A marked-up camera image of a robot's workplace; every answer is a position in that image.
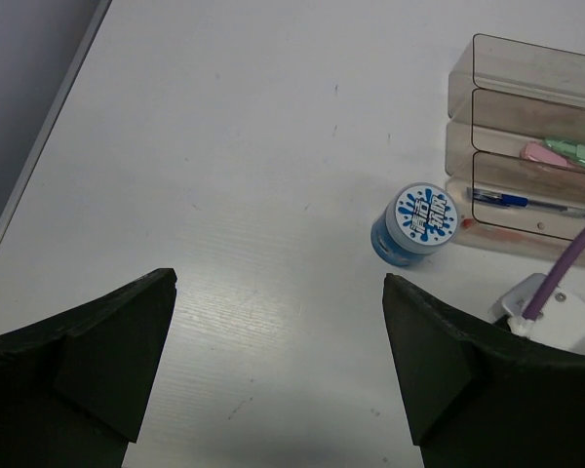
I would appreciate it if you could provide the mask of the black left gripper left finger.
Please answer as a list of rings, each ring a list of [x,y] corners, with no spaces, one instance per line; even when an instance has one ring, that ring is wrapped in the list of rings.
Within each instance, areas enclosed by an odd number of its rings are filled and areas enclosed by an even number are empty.
[[[137,441],[176,302],[156,269],[0,334],[0,467],[119,467]]]

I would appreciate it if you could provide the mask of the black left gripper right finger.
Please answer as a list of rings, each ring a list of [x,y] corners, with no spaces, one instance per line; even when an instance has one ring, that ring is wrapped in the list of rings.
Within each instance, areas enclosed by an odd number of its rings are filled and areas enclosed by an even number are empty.
[[[585,356],[515,336],[385,277],[411,441],[427,467],[585,467]]]

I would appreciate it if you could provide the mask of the red pen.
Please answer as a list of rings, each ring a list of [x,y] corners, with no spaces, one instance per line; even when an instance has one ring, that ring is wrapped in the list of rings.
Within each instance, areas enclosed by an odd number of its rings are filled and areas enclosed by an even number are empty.
[[[485,238],[493,242],[525,244],[550,249],[555,249],[557,247],[555,243],[534,239],[518,232],[509,231],[500,227],[489,227],[487,225],[482,225],[474,218],[464,219],[461,222],[461,229],[471,233],[474,236]]]

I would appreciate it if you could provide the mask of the blue jar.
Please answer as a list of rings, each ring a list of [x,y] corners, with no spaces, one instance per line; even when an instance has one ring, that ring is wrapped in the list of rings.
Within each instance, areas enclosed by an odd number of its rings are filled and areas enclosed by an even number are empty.
[[[402,188],[373,223],[371,246],[390,265],[412,266],[452,242],[459,220],[443,188],[416,182]]]

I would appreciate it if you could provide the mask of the blue pen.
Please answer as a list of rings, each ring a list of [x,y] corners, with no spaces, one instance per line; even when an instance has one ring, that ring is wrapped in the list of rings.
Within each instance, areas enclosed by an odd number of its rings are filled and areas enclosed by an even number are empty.
[[[560,205],[507,193],[469,188],[468,195],[473,201],[502,208],[530,209],[557,213],[569,217],[585,218],[585,209]]]

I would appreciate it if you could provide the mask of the pink correction tape case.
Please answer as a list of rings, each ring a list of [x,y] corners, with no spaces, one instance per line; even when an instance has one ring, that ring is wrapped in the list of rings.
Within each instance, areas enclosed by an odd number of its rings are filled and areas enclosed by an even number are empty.
[[[568,161],[567,158],[554,152],[548,146],[538,141],[527,143],[520,151],[520,157],[524,160],[549,166],[564,169],[577,169],[577,166]]]

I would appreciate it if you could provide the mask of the green correction tape case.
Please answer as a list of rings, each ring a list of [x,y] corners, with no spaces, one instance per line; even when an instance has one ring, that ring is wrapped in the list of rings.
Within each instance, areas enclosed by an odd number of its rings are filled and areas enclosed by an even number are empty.
[[[585,169],[585,144],[557,138],[545,138],[543,143],[552,151],[568,159],[572,164]]]

